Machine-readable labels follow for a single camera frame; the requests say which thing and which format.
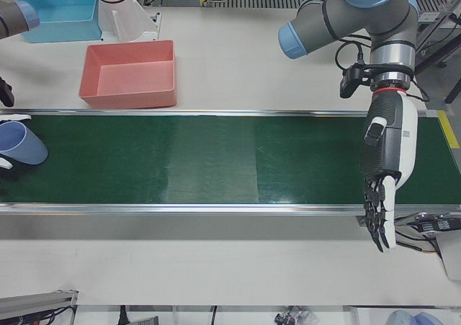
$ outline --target black cable connector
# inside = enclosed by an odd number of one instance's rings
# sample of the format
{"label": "black cable connector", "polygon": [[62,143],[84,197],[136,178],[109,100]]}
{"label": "black cable connector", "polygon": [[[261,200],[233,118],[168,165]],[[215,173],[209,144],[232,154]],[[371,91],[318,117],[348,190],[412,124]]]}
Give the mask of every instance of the black cable connector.
{"label": "black cable connector", "polygon": [[117,325],[127,325],[129,323],[130,323],[130,320],[128,320],[126,306],[120,306],[120,316],[119,316]]}

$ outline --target pink plastic bin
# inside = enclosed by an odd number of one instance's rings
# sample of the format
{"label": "pink plastic bin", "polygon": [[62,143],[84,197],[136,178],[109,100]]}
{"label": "pink plastic bin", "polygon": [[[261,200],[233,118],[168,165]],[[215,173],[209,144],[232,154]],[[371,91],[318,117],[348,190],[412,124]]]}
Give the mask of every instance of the pink plastic bin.
{"label": "pink plastic bin", "polygon": [[97,109],[176,105],[173,41],[90,45],[79,96]]}

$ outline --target yellow stripe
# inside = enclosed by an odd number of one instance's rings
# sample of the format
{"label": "yellow stripe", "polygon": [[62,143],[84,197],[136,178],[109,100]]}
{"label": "yellow stripe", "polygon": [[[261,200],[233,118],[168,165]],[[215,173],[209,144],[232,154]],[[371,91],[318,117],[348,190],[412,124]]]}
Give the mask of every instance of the yellow stripe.
{"label": "yellow stripe", "polygon": [[442,125],[442,129],[445,133],[445,138],[447,138],[448,144],[450,148],[460,148],[460,143],[458,139],[456,139],[455,132],[453,131],[452,125],[450,125],[447,113],[444,110],[439,110],[439,120],[440,124]]}

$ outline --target red ring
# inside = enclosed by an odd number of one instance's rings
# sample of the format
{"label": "red ring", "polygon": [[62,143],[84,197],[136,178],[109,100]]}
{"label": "red ring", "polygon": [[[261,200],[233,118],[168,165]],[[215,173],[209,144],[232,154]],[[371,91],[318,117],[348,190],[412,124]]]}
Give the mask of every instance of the red ring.
{"label": "red ring", "polygon": [[377,89],[376,91],[373,92],[373,94],[376,94],[376,93],[380,93],[382,91],[389,91],[389,90],[392,90],[392,91],[402,91],[406,94],[406,90],[405,89],[399,89],[398,87],[383,87],[381,89]]}

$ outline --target black cable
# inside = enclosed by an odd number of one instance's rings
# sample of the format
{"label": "black cable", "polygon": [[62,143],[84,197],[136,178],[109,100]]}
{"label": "black cable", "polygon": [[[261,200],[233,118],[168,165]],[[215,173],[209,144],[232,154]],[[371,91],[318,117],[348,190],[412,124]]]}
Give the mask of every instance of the black cable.
{"label": "black cable", "polygon": [[372,38],[366,36],[366,35],[348,35],[347,37],[349,38],[359,38],[363,40],[369,40],[371,42]]}
{"label": "black cable", "polygon": [[452,28],[452,30],[449,32],[449,34],[446,35],[446,36],[445,36],[444,38],[442,38],[441,40],[439,40],[438,42],[435,42],[435,43],[433,43],[433,44],[431,44],[431,45],[427,45],[425,48],[420,49],[420,52],[421,52],[421,51],[425,51],[425,50],[427,50],[427,49],[429,49],[429,48],[432,48],[433,46],[438,45],[438,44],[444,42],[445,40],[447,40],[447,39],[453,34],[453,32],[456,30],[456,27],[460,24],[460,22],[458,21],[460,18],[461,18],[461,14],[460,14],[458,17],[456,17],[456,15],[455,15],[455,18],[454,18],[454,19],[451,19],[451,20],[455,23],[455,25],[454,25],[454,27]]}
{"label": "black cable", "polygon": [[435,244],[434,240],[436,239],[430,239],[429,237],[427,237],[426,235],[423,235],[423,237],[427,238],[428,242],[431,244],[431,246],[434,247],[435,251],[437,252],[437,255],[439,256],[440,259],[443,260],[442,258],[442,253],[440,252],[440,248]]}
{"label": "black cable", "polygon": [[398,246],[409,248],[409,249],[412,249],[414,251],[420,251],[422,253],[437,253],[437,251],[427,251],[425,249],[422,249],[421,247],[417,247],[417,246],[414,246],[412,244],[404,244],[403,242],[400,242],[400,241],[397,241],[396,243],[397,243]]}
{"label": "black cable", "polygon": [[339,57],[339,53],[341,52],[341,50],[343,50],[346,46],[348,45],[351,45],[351,44],[354,44],[357,49],[358,49],[358,54],[357,54],[357,60],[363,60],[363,49],[362,49],[362,44],[361,42],[357,42],[355,40],[347,40],[347,41],[344,41],[343,44],[338,48],[338,50],[336,50],[336,54],[334,56],[334,62],[336,63],[336,66],[341,69],[342,71],[346,71],[346,69],[339,63],[339,60],[338,60],[338,57]]}
{"label": "black cable", "polygon": [[19,322],[22,322],[22,324],[32,324],[35,321],[43,321],[43,320],[48,320],[47,325],[53,323],[55,321],[56,316],[62,314],[63,312],[67,311],[68,309],[72,309],[72,311],[75,313],[76,309],[73,306],[67,306],[67,307],[62,307],[62,308],[57,308],[53,309],[50,311],[41,311],[37,313],[30,313],[26,314],[22,317],[14,317],[10,319],[4,319],[0,320],[1,325],[16,325]]}
{"label": "black cable", "polygon": [[[420,233],[418,228],[415,227],[415,226],[411,226],[410,228],[412,228],[414,231],[416,231],[417,233]],[[423,235],[424,238],[428,239],[429,240],[429,243],[431,244],[431,246],[434,247],[435,251],[437,252],[437,255],[439,256],[440,259],[443,259],[442,258],[442,253],[440,252],[440,248],[435,244],[434,241],[437,241],[437,239],[430,239],[429,237],[427,237],[426,235]]]}
{"label": "black cable", "polygon": [[215,325],[216,311],[218,310],[217,306],[213,306],[213,316],[211,318],[211,325]]}
{"label": "black cable", "polygon": [[338,39],[338,41],[339,41],[339,42],[343,42],[343,43],[350,43],[350,42],[352,42],[352,43],[354,43],[354,44],[358,44],[358,45],[364,46],[364,47],[369,48],[369,49],[372,48],[371,46],[369,46],[369,45],[367,45],[367,44],[365,44],[365,43],[359,42],[358,40]]}
{"label": "black cable", "polygon": [[411,80],[411,82],[412,82],[416,87],[418,87],[418,89],[419,89],[419,91],[421,91],[421,95],[422,95],[423,97],[414,96],[414,95],[408,94],[408,93],[406,94],[407,97],[419,99],[419,100],[421,100],[421,101],[424,102],[424,103],[430,102],[430,101],[431,101],[431,97],[427,94],[427,92],[426,92],[421,86],[419,86],[418,83],[416,83],[414,80]]}
{"label": "black cable", "polygon": [[406,238],[406,239],[408,239],[408,240],[412,240],[412,241],[428,241],[429,242],[431,240],[432,241],[434,240],[434,239],[430,239],[428,237],[426,237],[425,239],[417,239],[416,237],[411,237],[409,235],[405,235],[404,233],[401,233],[399,231],[395,231],[395,233],[402,236],[402,237],[404,237],[404,238]]}

